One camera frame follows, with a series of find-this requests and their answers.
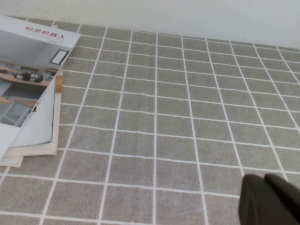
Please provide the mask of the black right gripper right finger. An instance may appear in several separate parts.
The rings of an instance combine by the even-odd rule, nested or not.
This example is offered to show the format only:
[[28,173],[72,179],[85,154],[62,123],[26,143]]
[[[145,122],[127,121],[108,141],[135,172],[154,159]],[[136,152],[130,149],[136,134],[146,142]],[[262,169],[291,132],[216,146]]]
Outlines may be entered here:
[[300,224],[300,189],[276,174],[266,174],[264,180],[275,191],[280,202]]

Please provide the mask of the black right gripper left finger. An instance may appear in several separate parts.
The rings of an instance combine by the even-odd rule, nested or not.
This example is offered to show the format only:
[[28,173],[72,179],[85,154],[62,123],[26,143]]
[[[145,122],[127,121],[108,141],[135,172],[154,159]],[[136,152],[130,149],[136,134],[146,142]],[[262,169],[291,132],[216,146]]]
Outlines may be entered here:
[[243,177],[238,213],[241,225],[296,224],[264,177],[255,174]]

